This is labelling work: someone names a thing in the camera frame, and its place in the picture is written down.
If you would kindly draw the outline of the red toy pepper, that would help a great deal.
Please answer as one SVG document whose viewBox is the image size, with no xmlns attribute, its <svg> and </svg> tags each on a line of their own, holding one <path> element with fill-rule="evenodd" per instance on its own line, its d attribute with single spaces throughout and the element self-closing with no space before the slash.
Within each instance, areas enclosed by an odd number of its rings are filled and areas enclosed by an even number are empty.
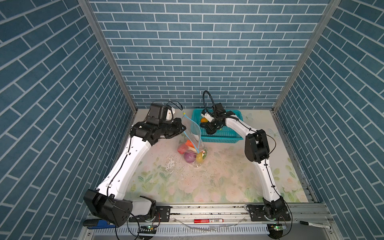
<svg viewBox="0 0 384 240">
<path fill-rule="evenodd" d="M 189 147 L 186 144 L 181 144 L 177 149 L 178 153 L 181 155 L 183 155 L 188 150 L 189 150 Z"/>
</svg>

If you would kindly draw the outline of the orange toy carrot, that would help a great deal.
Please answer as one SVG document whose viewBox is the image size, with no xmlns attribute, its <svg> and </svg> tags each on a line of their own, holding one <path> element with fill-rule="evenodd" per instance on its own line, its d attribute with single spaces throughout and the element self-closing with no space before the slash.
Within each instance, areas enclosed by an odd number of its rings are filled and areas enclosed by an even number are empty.
<svg viewBox="0 0 384 240">
<path fill-rule="evenodd" d="M 196 146 L 194 145 L 194 143 L 191 140 L 187 140 L 186 146 L 188 146 L 191 149 L 196 149 Z"/>
</svg>

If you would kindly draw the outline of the clear zip top bag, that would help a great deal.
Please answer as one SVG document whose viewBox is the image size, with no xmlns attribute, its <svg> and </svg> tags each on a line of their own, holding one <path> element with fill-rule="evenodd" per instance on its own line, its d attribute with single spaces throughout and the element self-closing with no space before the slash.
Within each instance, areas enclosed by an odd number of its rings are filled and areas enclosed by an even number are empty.
<svg viewBox="0 0 384 240">
<path fill-rule="evenodd" d="M 191 118 L 189 118 L 186 113 L 183 113 L 182 124 L 186 126 L 186 130 L 182 133 L 182 137 L 184 138 L 184 140 L 181 141 L 181 144 L 185 144 L 187 140 L 191 140 L 196 146 L 196 149 L 189 148 L 188 151 L 193 151 L 197 154 L 200 153 L 201 151 L 205 151 L 207 154 L 207 148 L 204 146 L 204 143 L 202 141 L 202 131 L 200 129 L 200 126 L 196 122 L 194 122 Z M 198 165 L 195 161 L 190 165 L 192 165 L 194 168 L 199 168 L 202 164 Z"/>
</svg>

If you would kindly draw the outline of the yellow toy potato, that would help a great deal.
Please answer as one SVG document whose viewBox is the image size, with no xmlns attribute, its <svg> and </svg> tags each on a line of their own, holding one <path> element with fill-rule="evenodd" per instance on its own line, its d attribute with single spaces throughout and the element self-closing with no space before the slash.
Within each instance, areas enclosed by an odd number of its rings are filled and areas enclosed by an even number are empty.
<svg viewBox="0 0 384 240">
<path fill-rule="evenodd" d="M 197 155 L 196 155 L 196 163 L 198 164 L 198 165 L 201 165 L 203 162 L 204 162 L 204 160 L 205 160 L 205 158 L 206 158 L 206 152 L 205 151 L 201 151 L 200 153 L 198 153 Z"/>
</svg>

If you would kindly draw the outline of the purple toy onion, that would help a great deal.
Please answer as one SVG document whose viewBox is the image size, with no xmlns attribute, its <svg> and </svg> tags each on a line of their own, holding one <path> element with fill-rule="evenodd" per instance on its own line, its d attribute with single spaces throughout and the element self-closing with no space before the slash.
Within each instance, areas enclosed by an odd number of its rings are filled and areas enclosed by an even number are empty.
<svg viewBox="0 0 384 240">
<path fill-rule="evenodd" d="M 193 162 L 195 162 L 196 160 L 196 157 L 197 157 L 197 153 L 193 152 L 193 151 L 186 151 L 184 153 L 184 159 L 187 163 L 191 164 Z"/>
</svg>

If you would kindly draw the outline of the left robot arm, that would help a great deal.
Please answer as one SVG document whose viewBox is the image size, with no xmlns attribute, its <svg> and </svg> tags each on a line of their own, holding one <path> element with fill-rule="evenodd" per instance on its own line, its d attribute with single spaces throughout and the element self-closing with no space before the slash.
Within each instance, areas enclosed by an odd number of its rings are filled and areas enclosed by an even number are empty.
<svg viewBox="0 0 384 240">
<path fill-rule="evenodd" d="M 140 161 L 159 139 L 171 139 L 186 129 L 181 118 L 158 125 L 147 122 L 133 125 L 124 150 L 110 173 L 96 189 L 88 189 L 84 194 L 84 202 L 91 214 L 117 228 L 124 225 L 132 211 L 139 208 L 138 204 L 124 197 Z"/>
</svg>

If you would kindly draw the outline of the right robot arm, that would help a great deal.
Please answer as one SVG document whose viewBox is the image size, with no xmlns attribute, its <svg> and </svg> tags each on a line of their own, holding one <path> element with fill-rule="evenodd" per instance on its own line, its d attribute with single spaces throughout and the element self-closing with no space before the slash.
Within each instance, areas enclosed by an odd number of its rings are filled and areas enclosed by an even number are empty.
<svg viewBox="0 0 384 240">
<path fill-rule="evenodd" d="M 288 211 L 288 207 L 272 175 L 269 160 L 271 151 L 265 131 L 252 128 L 236 117 L 233 112 L 217 115 L 203 111 L 201 116 L 207 119 L 204 127 L 208 134 L 213 134 L 226 126 L 245 140 L 245 156 L 255 165 L 262 184 L 265 217 L 271 221 L 279 219 Z"/>
</svg>

